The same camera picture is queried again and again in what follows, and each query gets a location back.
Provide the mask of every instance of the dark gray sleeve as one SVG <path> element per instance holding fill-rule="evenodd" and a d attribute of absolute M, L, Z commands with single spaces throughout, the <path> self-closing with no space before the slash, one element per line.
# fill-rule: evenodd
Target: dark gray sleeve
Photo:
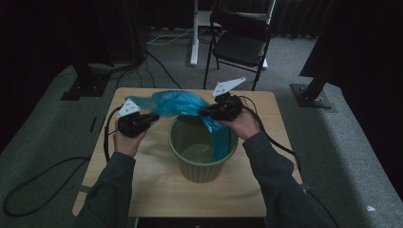
<path fill-rule="evenodd" d="M 267 227 L 328 227 L 293 178 L 294 165 L 260 132 L 243 143 L 266 205 Z"/>
<path fill-rule="evenodd" d="M 113 153 L 97 182 L 86 195 L 73 227 L 126 227 L 136 161 Z"/>

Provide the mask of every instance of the trash bag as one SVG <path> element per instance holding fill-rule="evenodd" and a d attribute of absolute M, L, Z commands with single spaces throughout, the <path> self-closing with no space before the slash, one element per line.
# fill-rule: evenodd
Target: trash bag
<path fill-rule="evenodd" d="M 128 98 L 141 109 L 166 118 L 179 115 L 200 116 L 199 109 L 210 106 L 200 95 L 183 90 L 166 90 L 155 92 L 151 97 L 130 96 Z M 230 129 L 214 121 L 210 116 L 201 118 L 213 137 L 213 162 L 219 161 L 229 153 Z"/>

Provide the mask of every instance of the gray carpet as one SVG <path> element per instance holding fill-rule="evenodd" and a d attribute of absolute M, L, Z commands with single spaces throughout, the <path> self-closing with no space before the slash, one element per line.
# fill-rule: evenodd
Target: gray carpet
<path fill-rule="evenodd" d="M 153 35 L 167 32 L 154 32 Z M 290 84 L 311 82 L 311 78 L 298 75 L 315 42 L 315 39 L 305 38 L 273 38 L 267 54 L 269 68 L 262 72 L 256 90 L 275 93 L 290 143 L 300 159 L 301 176 L 313 186 L 312 191 L 328 207 L 340 227 L 401 227 L 402 201 L 383 172 L 340 89 L 332 85 L 324 88 L 336 113 L 297 105 Z M 189 39 L 178 39 L 163 46 L 149 45 L 148 50 L 165 65 L 182 88 L 202 88 L 208 45 L 201 42 L 198 65 L 194 67 L 189 65 L 190 45 Z M 214 65 L 211 67 L 207 85 L 210 89 L 217 81 L 241 76 L 245 76 L 247 82 L 236 89 L 249 90 L 252 86 L 253 76 L 247 71 L 230 66 L 222 66 L 220 70 L 215 70 Z M 139 67 L 138 73 L 135 70 L 128 72 L 118 86 L 178 88 L 150 56 Z M 103 97 L 81 98 L 75 102 L 60 101 L 76 77 L 72 67 L 53 80 L 29 119 L 0 156 L 2 204 L 13 187 L 54 163 L 92 153 L 121 74 L 112 75 Z M 97 122 L 91 131 L 94 117 Z M 41 205 L 80 162 L 70 161 L 57 166 L 18 191 L 10 200 L 10 210 L 23 213 Z M 86 166 L 87 163 L 39 212 L 12 218 L 2 211 L 0 227 L 70 227 L 74 221 L 71 209 Z M 332 224 L 314 199 L 312 204 Z M 369 205 L 375 211 L 367 211 Z M 127 227 L 133 227 L 133 219 Z"/>

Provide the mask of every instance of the wooden table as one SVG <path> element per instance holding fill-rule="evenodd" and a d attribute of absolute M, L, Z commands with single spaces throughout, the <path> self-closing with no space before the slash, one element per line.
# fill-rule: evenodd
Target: wooden table
<path fill-rule="evenodd" d="M 149 97 L 154 92 L 163 90 L 166 89 L 119 88 L 107 115 L 115 107 L 122 105 L 127 96 Z M 214 103 L 211 90 L 189 91 L 201 95 L 210 104 Z M 234 90 L 231 94 L 252 99 L 268 134 L 277 142 L 291 148 L 273 93 Z M 241 145 L 243 140 L 240 139 L 234 156 L 226 162 L 215 180 L 208 183 L 195 183 L 182 175 L 177 159 L 169 148 L 167 132 L 173 119 L 160 118 L 148 130 L 140 145 L 135 157 L 137 162 L 134 168 L 133 196 L 129 216 L 140 218 L 265 217 L 263 197 Z M 91 187 L 106 166 L 103 143 L 104 133 L 100 135 L 95 146 L 83 186 Z M 278 148 L 276 150 L 295 164 L 293 177 L 297 182 L 302 183 L 294 157 Z M 110 136 L 109 152 L 112 151 L 113 141 Z M 85 197 L 86 192 L 78 193 L 72 210 L 75 216 L 80 212 Z"/>

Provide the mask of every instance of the green trash can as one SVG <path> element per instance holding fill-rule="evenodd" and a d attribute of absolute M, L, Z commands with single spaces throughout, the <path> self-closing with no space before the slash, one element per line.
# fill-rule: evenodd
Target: green trash can
<path fill-rule="evenodd" d="M 205 183 L 214 180 L 238 146 L 238 136 L 230 131 L 229 153 L 213 160 L 213 139 L 201 117 L 178 116 L 169 129 L 169 146 L 178 158 L 183 175 L 190 181 Z"/>

